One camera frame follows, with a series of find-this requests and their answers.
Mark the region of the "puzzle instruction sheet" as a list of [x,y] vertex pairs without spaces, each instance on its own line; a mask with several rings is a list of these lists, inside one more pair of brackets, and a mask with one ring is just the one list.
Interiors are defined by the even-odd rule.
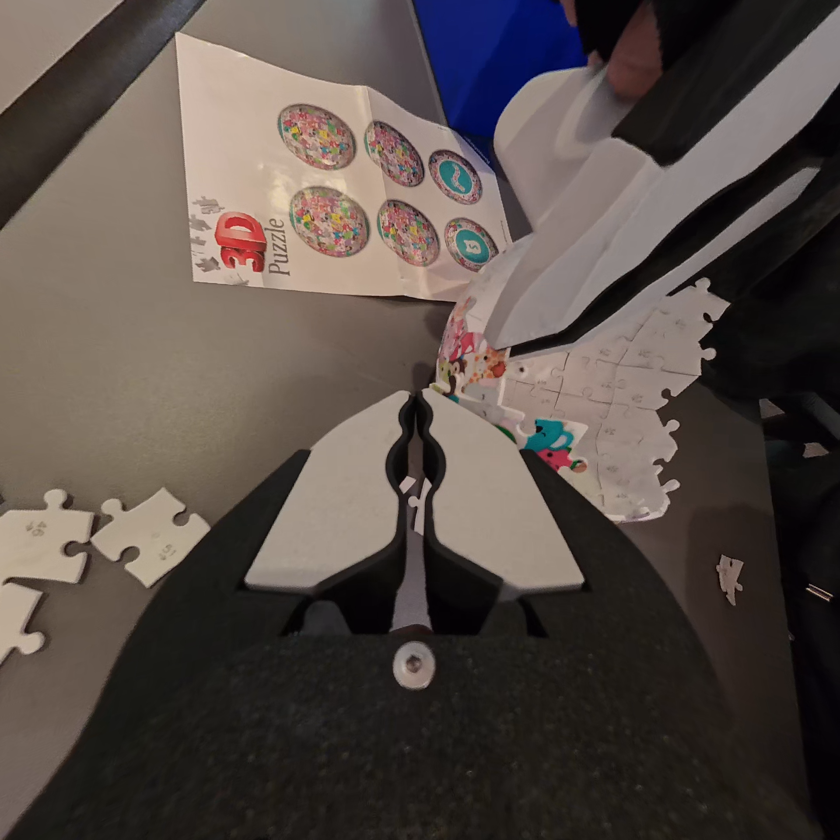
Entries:
[[450,128],[191,36],[175,53],[195,282],[455,301],[511,243]]

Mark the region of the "blue plastic bin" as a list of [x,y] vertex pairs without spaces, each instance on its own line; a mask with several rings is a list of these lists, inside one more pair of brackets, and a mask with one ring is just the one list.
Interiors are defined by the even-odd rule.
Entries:
[[444,113],[490,138],[516,93],[544,72],[583,67],[578,32],[553,1],[415,1]]

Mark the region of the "black table edge strip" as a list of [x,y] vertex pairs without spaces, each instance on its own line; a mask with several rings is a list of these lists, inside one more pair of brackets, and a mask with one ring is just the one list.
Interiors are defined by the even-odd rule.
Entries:
[[202,5],[121,2],[2,112],[2,227]]

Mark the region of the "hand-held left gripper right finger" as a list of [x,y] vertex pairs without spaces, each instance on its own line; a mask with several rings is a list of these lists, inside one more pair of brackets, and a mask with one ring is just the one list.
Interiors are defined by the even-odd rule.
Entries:
[[500,602],[577,592],[585,577],[520,449],[432,388],[417,396],[430,482],[423,558],[437,633],[477,633]]

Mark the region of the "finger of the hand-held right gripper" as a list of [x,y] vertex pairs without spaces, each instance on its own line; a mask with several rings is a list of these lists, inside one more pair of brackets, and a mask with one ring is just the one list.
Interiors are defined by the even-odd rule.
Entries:
[[829,153],[809,134],[837,99],[838,30],[818,29],[680,161],[661,169],[620,140],[598,143],[507,270],[487,321],[490,337],[513,350],[567,329],[710,200],[751,175],[817,165],[791,205],[709,265],[782,236],[770,251],[770,264],[777,264],[798,247],[784,232],[791,217],[805,211],[820,228],[819,214],[836,212]]
[[783,165],[727,189],[668,234],[639,266],[599,294],[570,327],[516,344],[514,358],[567,350],[655,305],[791,205],[819,171],[817,165]]

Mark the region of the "colourful puzzle ball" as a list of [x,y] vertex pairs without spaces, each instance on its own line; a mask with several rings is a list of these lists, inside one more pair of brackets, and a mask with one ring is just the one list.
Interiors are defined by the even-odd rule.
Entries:
[[700,343],[729,304],[702,277],[569,350],[514,357],[485,336],[522,240],[459,291],[433,388],[535,452],[614,522],[661,518],[677,421],[658,411],[711,361]]

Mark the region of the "person's right hand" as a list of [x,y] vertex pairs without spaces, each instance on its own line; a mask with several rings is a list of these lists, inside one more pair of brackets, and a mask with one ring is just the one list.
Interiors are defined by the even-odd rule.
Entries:
[[662,76],[663,58],[656,29],[627,30],[606,67],[606,78],[623,100],[638,100]]

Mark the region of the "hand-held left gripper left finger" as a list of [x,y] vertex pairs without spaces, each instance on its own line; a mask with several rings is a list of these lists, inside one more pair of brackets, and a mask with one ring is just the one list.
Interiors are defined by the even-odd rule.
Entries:
[[415,397],[395,392],[311,447],[245,575],[257,592],[333,602],[353,633],[387,633],[406,567]]

